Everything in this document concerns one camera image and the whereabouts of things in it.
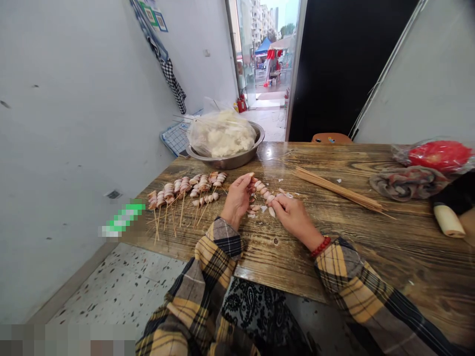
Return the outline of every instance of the fire extinguisher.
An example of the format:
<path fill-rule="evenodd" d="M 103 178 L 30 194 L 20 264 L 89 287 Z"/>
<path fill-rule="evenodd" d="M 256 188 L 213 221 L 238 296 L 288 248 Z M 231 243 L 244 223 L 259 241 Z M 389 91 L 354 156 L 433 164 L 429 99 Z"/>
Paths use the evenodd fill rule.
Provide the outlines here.
<path fill-rule="evenodd" d="M 244 101 L 242 99 L 238 99 L 237 100 L 237 109 L 239 111 L 239 113 L 243 112 L 244 111 Z"/>
<path fill-rule="evenodd" d="M 246 100 L 245 100 L 245 97 L 244 97 L 244 94 L 243 94 L 243 93 L 241 93 L 240 98 L 241 98 L 241 100 L 242 100 L 242 103 L 244 104 L 244 109 L 243 109 L 243 111 L 247 111 Z"/>

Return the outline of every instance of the plastic bag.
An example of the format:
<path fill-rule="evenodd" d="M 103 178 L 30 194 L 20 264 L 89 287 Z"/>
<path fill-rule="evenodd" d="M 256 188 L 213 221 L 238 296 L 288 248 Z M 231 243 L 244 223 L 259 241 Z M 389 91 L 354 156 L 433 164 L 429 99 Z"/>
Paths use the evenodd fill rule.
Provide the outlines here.
<path fill-rule="evenodd" d="M 424 166 L 449 174 L 465 174 L 475 168 L 473 142 L 460 142 L 445 136 L 413 145 L 392 145 L 393 157 L 407 166 Z"/>
<path fill-rule="evenodd" d="M 193 149 L 205 157 L 227 157 L 250 150 L 256 131 L 235 109 L 205 98 L 205 114 L 195 117 L 187 131 Z"/>

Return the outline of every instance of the sky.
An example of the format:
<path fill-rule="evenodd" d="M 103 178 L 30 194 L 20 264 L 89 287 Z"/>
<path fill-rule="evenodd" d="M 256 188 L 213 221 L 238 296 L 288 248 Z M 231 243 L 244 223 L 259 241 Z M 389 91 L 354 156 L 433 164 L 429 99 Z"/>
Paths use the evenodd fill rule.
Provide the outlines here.
<path fill-rule="evenodd" d="M 299 0 L 261 0 L 261 5 L 267 5 L 268 9 L 279 8 L 278 30 L 288 23 L 296 25 Z"/>

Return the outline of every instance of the plaid shirt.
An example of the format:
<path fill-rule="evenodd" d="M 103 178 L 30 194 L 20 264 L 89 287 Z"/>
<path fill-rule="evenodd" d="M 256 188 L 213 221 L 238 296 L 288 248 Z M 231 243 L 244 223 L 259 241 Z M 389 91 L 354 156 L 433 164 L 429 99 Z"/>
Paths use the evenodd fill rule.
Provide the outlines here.
<path fill-rule="evenodd" d="M 136 354 L 259 355 L 252 340 L 220 312 L 242 254 L 239 234 L 218 217 L 148 321 Z M 341 237 L 317 257 L 315 269 L 371 355 L 460 354 Z"/>

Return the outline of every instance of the blue tent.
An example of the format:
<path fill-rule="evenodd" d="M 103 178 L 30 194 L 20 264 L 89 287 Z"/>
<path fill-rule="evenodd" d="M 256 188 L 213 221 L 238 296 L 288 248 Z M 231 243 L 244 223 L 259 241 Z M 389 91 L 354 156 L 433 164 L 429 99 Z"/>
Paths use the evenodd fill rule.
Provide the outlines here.
<path fill-rule="evenodd" d="M 259 54 L 266 54 L 267 53 L 267 50 L 269 49 L 269 46 L 271 45 L 271 41 L 270 39 L 268 39 L 267 37 L 265 38 L 265 40 L 262 42 L 262 44 L 259 46 L 259 48 L 257 49 L 257 51 L 255 52 L 256 55 L 259 55 Z"/>

